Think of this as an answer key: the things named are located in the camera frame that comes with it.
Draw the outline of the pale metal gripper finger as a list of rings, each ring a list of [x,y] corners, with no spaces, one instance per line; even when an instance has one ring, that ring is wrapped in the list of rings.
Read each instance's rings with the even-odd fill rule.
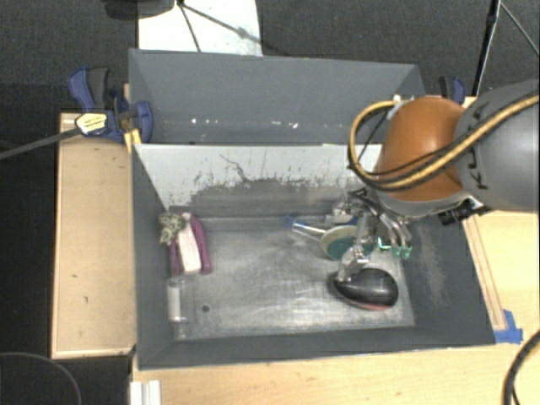
[[[335,281],[338,283],[346,283],[356,274],[357,261],[355,259],[342,260],[335,276]]]
[[[348,267],[364,268],[370,262],[362,246],[351,246],[348,250]]]

